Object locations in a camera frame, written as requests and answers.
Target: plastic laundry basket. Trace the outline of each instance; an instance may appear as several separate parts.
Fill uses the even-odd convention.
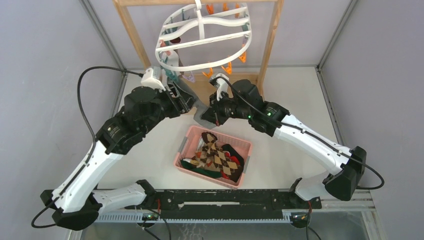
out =
[[[225,179],[223,177],[220,178],[211,178],[202,174],[199,174],[197,172],[190,171],[188,169],[185,169],[181,166],[180,161],[182,159],[188,158],[191,159],[197,150],[197,147],[199,145],[199,140],[202,137],[202,133],[204,132],[210,132],[213,133],[217,138],[217,145],[220,147],[224,144],[230,144],[238,154],[240,154],[244,159],[244,169],[243,173],[241,174],[240,178],[237,182],[233,182],[229,179]],[[199,126],[191,126],[188,129],[187,134],[185,135],[184,139],[182,140],[181,146],[179,147],[179,150],[176,154],[175,160],[173,161],[174,166],[181,172],[190,174],[193,176],[196,176],[201,179],[208,180],[210,182],[222,185],[224,187],[228,187],[231,189],[238,189],[245,178],[246,169],[248,168],[249,158],[252,153],[252,143],[250,141],[242,140],[237,137],[233,137],[230,135],[222,134],[216,131],[212,131],[207,128],[199,127]]]

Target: dark green fabric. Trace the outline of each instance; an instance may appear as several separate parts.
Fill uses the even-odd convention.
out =
[[[195,165],[183,161],[181,160],[181,166],[185,169],[188,169],[190,171],[193,171],[195,173],[201,174],[201,175],[205,175],[207,177],[213,178],[213,179],[218,179],[220,177],[222,177],[221,173],[219,171],[211,171],[211,170],[205,170],[203,168],[197,168]]]

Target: white wall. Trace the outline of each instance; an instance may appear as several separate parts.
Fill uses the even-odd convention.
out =
[[[350,147],[386,185],[372,191],[389,240],[423,239],[424,1],[360,1],[323,69]],[[379,183],[368,170],[364,185]]]
[[[91,0],[96,12],[109,34],[116,50],[127,68],[141,68],[133,44],[113,5],[113,0]],[[317,65],[339,23],[350,0],[286,0],[270,57],[270,65]],[[250,21],[253,39],[247,50],[246,66],[261,65],[267,33],[270,25],[274,3],[249,3]],[[182,5],[132,6],[129,12],[143,41],[147,55],[156,63],[154,50],[159,32],[166,18]],[[222,4],[214,5],[215,11],[221,11]],[[222,33],[217,28],[206,26],[206,34]],[[182,38],[186,41],[198,37],[198,30],[187,32]],[[233,39],[225,45],[214,43],[208,47],[185,48],[179,53],[183,64],[213,62],[235,53],[242,44],[240,39]],[[240,65],[238,60],[233,65]]]
[[[79,74],[114,62],[76,0],[0,1],[0,239],[60,240],[66,229],[33,229],[56,188],[90,147],[77,103]],[[110,114],[120,74],[89,73],[82,102],[94,129]],[[51,224],[52,211],[37,221]]]

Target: robotic arm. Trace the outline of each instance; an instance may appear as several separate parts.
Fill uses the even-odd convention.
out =
[[[246,119],[255,130],[297,146],[324,166],[328,172],[299,178],[293,184],[290,191],[302,200],[328,193],[340,200],[351,199],[364,173],[366,152],[362,148],[350,150],[324,138],[284,107],[263,101],[257,87],[246,79],[230,85],[234,96],[230,98],[229,79],[215,75],[209,82],[217,91],[209,97],[210,107],[204,109],[185,83],[167,80],[163,84],[159,79],[160,69],[148,68],[141,86],[125,96],[124,106],[97,132],[96,142],[72,174],[58,188],[42,192],[46,208],[55,210],[52,218],[57,226],[82,230],[100,214],[126,206],[150,206],[155,190],[146,180],[115,190],[93,189],[160,121],[187,113],[193,106],[201,109],[195,117],[204,126],[219,126],[228,118]]]

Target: gray floor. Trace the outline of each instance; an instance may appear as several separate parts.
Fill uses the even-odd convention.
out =
[[[310,226],[323,240],[368,240],[360,212],[312,213]],[[174,240],[305,240],[305,229],[287,223],[190,223],[170,224]],[[149,228],[161,240],[167,240],[166,226]],[[84,230],[84,240],[153,240],[136,223],[96,223]],[[312,232],[310,240],[317,240]]]

